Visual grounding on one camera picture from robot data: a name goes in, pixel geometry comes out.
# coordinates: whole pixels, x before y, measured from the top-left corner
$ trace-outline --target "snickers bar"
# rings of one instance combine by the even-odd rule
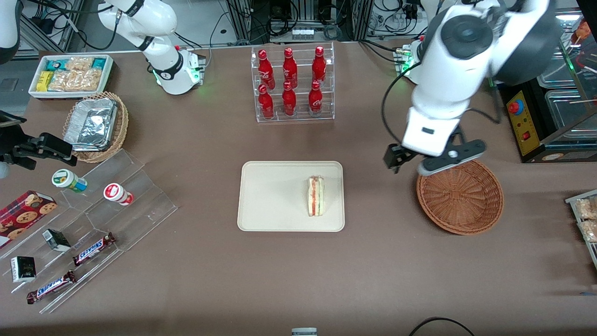
[[[75,267],[84,264],[89,259],[93,258],[96,254],[100,253],[103,249],[110,246],[115,242],[114,236],[111,232],[108,232],[106,236],[103,236],[97,243],[91,245],[88,249],[81,252],[78,256],[74,256]]]
[[[27,304],[34,304],[37,301],[41,300],[47,294],[57,292],[60,289],[64,288],[66,285],[75,282],[75,274],[72,271],[68,271],[64,276],[59,277],[58,279],[50,282],[49,284],[43,286],[37,291],[33,291],[27,294]]]

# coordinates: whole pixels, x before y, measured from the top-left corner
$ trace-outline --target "red emergency stop button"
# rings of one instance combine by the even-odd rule
[[[513,115],[520,115],[524,111],[524,103],[522,100],[517,99],[515,102],[508,104],[508,112]]]

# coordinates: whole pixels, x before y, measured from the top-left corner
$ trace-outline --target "red bottle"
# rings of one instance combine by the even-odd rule
[[[284,49],[284,65],[282,65],[282,69],[284,70],[284,81],[290,82],[292,88],[299,86],[299,70],[291,48]]]
[[[273,67],[267,59],[267,52],[261,49],[257,55],[259,56],[259,77],[261,77],[261,83],[265,84],[269,90],[273,90],[276,87],[276,81],[273,79]]]
[[[259,85],[259,108],[263,118],[273,118],[273,100],[272,97],[267,93],[267,87],[263,84]]]
[[[313,117],[318,117],[321,114],[321,100],[323,95],[319,89],[319,81],[314,80],[311,83],[311,92],[309,92],[309,113]]]
[[[325,81],[325,58],[324,48],[319,46],[315,48],[315,59],[313,60],[313,80],[319,81],[323,85]]]
[[[297,95],[294,93],[292,84],[289,81],[284,82],[282,100],[284,101],[284,113],[292,117],[297,106]]]

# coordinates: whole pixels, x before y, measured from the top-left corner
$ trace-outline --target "sandwich slice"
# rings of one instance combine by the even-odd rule
[[[309,216],[324,214],[324,179],[321,176],[309,178],[307,204],[309,205]]]

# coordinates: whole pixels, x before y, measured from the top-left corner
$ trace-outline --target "red cookie box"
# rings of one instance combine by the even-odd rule
[[[29,190],[1,209],[0,249],[57,207],[52,197]]]

